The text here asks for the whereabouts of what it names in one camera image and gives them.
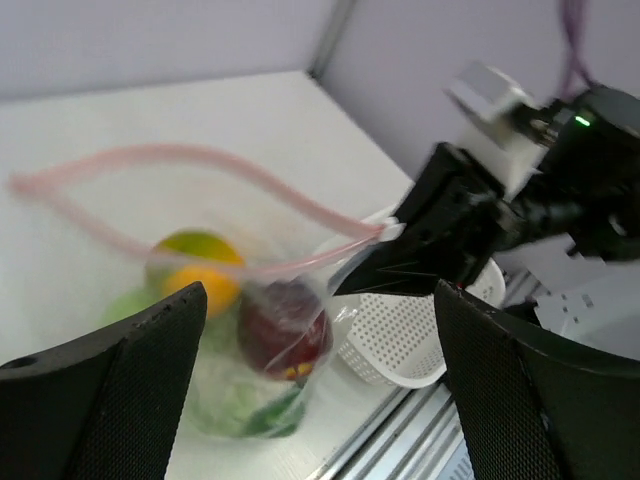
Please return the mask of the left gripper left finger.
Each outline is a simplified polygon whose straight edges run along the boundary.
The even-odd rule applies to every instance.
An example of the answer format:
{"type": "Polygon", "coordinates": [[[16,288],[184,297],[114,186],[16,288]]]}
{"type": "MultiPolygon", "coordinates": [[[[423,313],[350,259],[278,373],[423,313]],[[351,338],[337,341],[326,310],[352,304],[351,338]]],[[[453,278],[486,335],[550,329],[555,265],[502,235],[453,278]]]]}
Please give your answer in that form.
{"type": "Polygon", "coordinates": [[[162,479],[206,318],[195,282],[1,367],[4,479],[162,479]]]}

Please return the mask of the clear pink zip top bag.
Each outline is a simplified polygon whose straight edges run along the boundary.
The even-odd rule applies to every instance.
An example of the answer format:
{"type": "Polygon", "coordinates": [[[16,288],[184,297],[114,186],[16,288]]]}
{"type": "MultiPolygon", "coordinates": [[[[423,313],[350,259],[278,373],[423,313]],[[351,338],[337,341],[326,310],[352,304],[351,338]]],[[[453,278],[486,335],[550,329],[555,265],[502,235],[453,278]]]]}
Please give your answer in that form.
{"type": "Polygon", "coordinates": [[[360,310],[340,283],[402,230],[207,147],[137,145],[12,172],[1,351],[52,347],[194,288],[190,421],[215,439],[287,437],[360,310]]]}

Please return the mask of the pale green cabbage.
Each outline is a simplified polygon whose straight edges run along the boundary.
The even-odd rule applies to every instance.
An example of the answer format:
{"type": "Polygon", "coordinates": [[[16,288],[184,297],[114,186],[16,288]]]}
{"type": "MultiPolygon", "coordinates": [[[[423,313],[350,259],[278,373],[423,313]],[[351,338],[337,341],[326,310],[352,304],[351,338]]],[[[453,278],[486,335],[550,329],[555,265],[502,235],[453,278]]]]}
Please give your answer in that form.
{"type": "Polygon", "coordinates": [[[206,320],[193,367],[185,411],[208,435],[242,436],[252,415],[279,392],[244,362],[237,341],[239,307],[235,302],[206,320]]]}

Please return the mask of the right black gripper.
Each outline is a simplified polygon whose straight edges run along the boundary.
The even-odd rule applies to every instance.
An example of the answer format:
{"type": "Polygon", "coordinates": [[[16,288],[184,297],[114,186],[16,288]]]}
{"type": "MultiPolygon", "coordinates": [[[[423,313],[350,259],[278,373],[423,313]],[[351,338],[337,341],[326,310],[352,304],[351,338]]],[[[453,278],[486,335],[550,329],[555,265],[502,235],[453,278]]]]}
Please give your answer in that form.
{"type": "Polygon", "coordinates": [[[401,234],[343,265],[333,294],[428,296],[440,280],[468,287],[494,253],[536,239],[538,193],[530,180],[512,201],[500,200],[498,182],[466,150],[440,142],[393,212],[401,234]]]}

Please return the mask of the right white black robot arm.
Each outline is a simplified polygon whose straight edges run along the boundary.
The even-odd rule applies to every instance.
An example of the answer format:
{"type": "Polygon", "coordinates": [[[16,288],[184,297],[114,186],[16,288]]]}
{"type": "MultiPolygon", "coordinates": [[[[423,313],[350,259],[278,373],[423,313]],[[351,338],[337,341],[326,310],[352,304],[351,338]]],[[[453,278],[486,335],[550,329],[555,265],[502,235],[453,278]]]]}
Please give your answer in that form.
{"type": "Polygon", "coordinates": [[[402,233],[332,278],[339,295],[427,296],[439,281],[473,284],[497,253],[557,235],[570,255],[639,258],[639,101],[593,86],[569,101],[519,106],[509,131],[543,150],[509,192],[470,148],[441,142],[395,210],[402,233]]]}

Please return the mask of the red apple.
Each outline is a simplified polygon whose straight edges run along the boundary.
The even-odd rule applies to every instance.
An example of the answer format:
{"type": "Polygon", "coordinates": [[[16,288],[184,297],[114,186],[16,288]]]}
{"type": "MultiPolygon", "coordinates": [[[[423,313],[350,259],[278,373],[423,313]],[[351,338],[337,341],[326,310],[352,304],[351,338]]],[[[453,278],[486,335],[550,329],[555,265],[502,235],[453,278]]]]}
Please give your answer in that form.
{"type": "Polygon", "coordinates": [[[237,327],[250,368],[273,380],[303,382],[333,346],[329,316],[301,280],[246,288],[237,327]]]}

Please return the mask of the yellow orange mango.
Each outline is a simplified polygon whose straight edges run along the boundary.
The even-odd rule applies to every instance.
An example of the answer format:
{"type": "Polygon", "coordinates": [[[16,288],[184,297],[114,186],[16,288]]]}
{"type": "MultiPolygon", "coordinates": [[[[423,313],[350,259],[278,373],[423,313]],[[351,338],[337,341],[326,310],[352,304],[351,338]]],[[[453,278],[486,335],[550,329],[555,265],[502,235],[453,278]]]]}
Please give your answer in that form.
{"type": "MultiPolygon", "coordinates": [[[[171,250],[233,266],[244,266],[244,258],[224,238],[206,230],[187,229],[172,233],[154,250],[171,250]]],[[[232,277],[197,264],[182,267],[145,266],[147,285],[158,294],[169,296],[194,282],[201,282],[207,294],[207,318],[229,309],[240,293],[232,277]]]]}

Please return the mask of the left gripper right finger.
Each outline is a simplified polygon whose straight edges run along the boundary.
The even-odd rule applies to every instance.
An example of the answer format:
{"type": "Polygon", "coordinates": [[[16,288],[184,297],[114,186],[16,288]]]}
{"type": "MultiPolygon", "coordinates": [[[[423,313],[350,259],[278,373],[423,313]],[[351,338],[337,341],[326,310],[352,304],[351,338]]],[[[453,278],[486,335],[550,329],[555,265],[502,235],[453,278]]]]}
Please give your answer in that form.
{"type": "Polygon", "coordinates": [[[476,478],[638,478],[638,361],[565,339],[445,281],[434,304],[476,478]]]}

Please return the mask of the green lettuce leaf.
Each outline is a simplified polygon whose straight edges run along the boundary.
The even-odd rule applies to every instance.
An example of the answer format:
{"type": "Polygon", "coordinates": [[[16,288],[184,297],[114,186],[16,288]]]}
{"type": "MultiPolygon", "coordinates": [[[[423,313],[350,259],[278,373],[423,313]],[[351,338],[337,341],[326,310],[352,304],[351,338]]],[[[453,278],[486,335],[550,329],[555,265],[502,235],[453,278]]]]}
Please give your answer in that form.
{"type": "Polygon", "coordinates": [[[298,386],[265,400],[249,385],[237,385],[218,399],[193,390],[187,411],[201,433],[225,439],[275,439],[295,433],[306,413],[306,399],[298,386]]]}

